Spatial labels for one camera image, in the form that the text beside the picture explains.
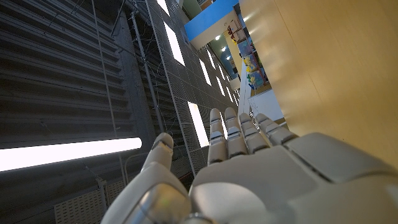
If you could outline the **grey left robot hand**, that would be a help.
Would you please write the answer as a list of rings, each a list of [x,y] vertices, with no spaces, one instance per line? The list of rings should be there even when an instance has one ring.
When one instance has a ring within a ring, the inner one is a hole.
[[[264,114],[210,113],[208,164],[186,189],[173,140],[157,136],[103,223],[396,223],[397,170],[321,133],[297,136]]]

